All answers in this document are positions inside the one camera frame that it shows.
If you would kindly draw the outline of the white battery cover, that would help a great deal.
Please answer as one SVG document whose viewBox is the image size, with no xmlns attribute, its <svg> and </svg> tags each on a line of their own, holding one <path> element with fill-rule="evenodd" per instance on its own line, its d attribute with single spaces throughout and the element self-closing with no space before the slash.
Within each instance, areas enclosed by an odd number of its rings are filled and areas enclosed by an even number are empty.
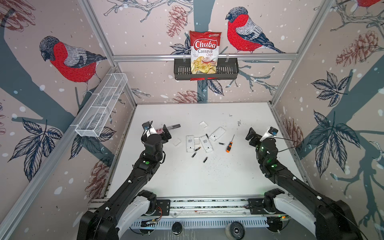
<svg viewBox="0 0 384 240">
<path fill-rule="evenodd" d="M 208 126 L 208 124 L 206 122 L 202 121 L 202 122 L 200 122 L 200 126 L 202 128 L 206 128 Z"/>
<path fill-rule="evenodd" d="M 178 146 L 182 141 L 179 139 L 179 138 L 176 138 L 175 140 L 173 140 L 173 145 L 176 147 Z"/>
<path fill-rule="evenodd" d="M 195 146 L 200 144 L 200 138 L 199 137 L 194 137 L 194 144 L 195 144 Z"/>
</svg>

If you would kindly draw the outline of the white remote control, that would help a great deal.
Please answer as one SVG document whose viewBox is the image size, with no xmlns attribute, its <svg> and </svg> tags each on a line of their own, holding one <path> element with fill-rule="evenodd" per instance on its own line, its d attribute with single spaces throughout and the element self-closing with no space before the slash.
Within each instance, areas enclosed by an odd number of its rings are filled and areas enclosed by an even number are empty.
<svg viewBox="0 0 384 240">
<path fill-rule="evenodd" d="M 206 153 L 210 153 L 213 151 L 213 147 L 210 143 L 210 140 L 206 135 L 199 137 L 199 139 Z"/>
<path fill-rule="evenodd" d="M 210 136 L 210 140 L 215 142 L 226 133 L 223 127 L 218 127 Z"/>
<path fill-rule="evenodd" d="M 193 135 L 186 136 L 186 150 L 187 153 L 195 151 L 195 137 Z"/>
</svg>

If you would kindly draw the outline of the orange black screwdriver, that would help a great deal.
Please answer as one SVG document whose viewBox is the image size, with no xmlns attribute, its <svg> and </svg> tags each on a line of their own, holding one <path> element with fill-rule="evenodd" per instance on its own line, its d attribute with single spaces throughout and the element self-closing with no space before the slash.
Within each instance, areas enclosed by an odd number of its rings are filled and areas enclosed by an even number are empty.
<svg viewBox="0 0 384 240">
<path fill-rule="evenodd" d="M 235 138 L 235 135 L 233 135 L 231 141 L 229 142 L 229 144 L 228 144 L 228 146 L 227 146 L 227 148 L 226 148 L 226 152 L 227 152 L 227 153 L 229 153 L 229 152 L 231 151 L 231 149 L 232 149 L 232 145 L 233 145 L 233 140 L 234 140 L 234 138 Z"/>
</svg>

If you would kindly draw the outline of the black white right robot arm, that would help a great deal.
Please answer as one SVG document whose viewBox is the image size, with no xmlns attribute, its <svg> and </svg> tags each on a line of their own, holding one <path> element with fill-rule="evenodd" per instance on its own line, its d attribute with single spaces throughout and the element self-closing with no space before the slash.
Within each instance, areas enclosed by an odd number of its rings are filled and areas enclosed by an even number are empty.
<svg viewBox="0 0 384 240">
<path fill-rule="evenodd" d="M 279 150 L 270 128 L 264 136 L 249 129 L 246 140 L 256 149 L 257 161 L 264 176 L 278 188 L 265 192 L 264 210 L 283 212 L 310 231 L 318 240 L 362 240 L 351 208 L 334 201 L 298 179 L 277 159 Z"/>
</svg>

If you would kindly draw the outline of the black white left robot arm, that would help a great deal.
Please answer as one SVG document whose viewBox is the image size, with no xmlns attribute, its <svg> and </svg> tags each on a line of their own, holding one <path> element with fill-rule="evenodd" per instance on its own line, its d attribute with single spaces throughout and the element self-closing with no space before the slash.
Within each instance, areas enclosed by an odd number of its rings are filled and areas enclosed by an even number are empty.
<svg viewBox="0 0 384 240">
<path fill-rule="evenodd" d="M 151 123 L 143 124 L 141 141 L 145 150 L 133 166 L 128 178 L 101 207 L 87 211 L 79 224 L 78 240 L 118 240 L 142 215 L 156 211 L 156 194 L 143 190 L 165 161 L 163 145 L 171 138 L 166 126 L 160 133 Z"/>
</svg>

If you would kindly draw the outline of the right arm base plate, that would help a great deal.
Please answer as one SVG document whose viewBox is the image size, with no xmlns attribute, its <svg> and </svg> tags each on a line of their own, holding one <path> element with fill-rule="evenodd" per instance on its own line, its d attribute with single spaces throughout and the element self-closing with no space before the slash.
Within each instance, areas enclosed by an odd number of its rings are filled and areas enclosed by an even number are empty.
<svg viewBox="0 0 384 240">
<path fill-rule="evenodd" d="M 279 210 L 266 210 L 263 198 L 250 198 L 247 200 L 246 209 L 250 210 L 251 215 L 279 215 L 286 216 L 287 214 Z"/>
</svg>

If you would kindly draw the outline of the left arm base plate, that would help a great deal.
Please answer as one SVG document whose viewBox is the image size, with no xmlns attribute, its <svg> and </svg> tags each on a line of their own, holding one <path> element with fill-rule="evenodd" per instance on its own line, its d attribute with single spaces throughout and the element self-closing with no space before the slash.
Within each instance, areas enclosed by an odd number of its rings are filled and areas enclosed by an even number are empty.
<svg viewBox="0 0 384 240">
<path fill-rule="evenodd" d="M 160 217 L 160 216 L 169 216 L 171 209 L 171 201 L 170 200 L 159 200 L 156 201 L 156 206 L 154 210 L 149 210 L 144 216 L 148 217 Z"/>
</svg>

